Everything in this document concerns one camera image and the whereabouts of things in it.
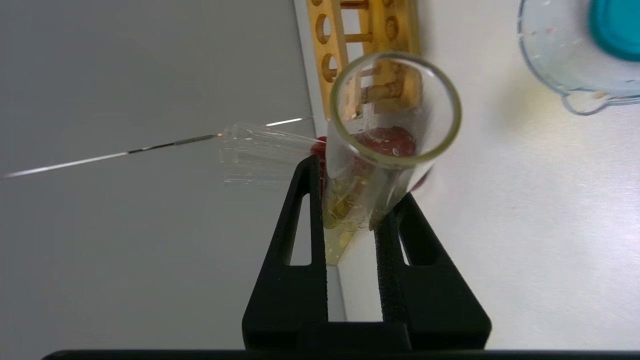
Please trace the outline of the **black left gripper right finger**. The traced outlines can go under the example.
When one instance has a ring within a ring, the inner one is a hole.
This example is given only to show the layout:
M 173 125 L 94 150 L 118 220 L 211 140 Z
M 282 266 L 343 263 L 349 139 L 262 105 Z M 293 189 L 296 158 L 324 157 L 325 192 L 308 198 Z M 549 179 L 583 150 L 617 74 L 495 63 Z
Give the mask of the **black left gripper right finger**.
M 403 325 L 413 350 L 483 350 L 489 315 L 411 194 L 374 236 L 384 322 Z

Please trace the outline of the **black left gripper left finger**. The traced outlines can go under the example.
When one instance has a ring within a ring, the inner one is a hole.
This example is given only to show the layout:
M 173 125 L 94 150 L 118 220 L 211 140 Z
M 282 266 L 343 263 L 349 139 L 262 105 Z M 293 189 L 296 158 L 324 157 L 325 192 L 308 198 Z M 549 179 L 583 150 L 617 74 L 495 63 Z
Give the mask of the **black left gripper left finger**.
M 310 203 L 310 263 L 292 265 L 302 200 Z M 320 158 L 302 160 L 293 173 L 262 268 L 242 317 L 246 350 L 289 350 L 308 327 L 329 321 Z

